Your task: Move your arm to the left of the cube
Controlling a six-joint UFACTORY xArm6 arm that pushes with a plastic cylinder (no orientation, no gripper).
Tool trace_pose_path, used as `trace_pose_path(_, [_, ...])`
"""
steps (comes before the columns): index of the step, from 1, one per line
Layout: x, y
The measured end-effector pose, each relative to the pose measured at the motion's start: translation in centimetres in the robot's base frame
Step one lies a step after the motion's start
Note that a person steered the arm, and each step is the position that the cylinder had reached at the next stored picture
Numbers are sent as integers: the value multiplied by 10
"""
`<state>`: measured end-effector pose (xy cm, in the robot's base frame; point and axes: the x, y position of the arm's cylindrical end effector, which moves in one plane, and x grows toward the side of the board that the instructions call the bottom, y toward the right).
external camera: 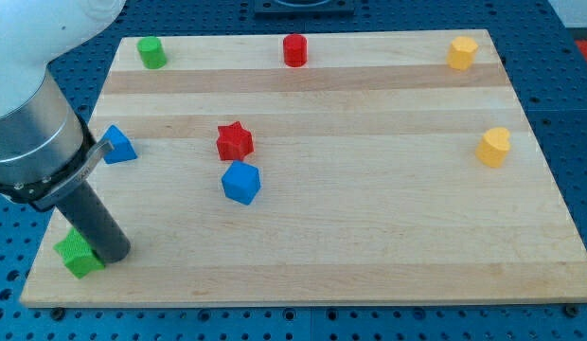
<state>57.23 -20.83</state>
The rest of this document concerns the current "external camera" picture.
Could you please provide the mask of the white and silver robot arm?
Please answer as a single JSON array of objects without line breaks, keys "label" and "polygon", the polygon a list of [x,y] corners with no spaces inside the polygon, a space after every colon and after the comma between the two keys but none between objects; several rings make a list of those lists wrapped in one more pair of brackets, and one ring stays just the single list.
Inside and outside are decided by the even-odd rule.
[{"label": "white and silver robot arm", "polygon": [[82,123],[50,62],[107,28],[125,0],[0,0],[0,193],[28,204],[62,180]]}]

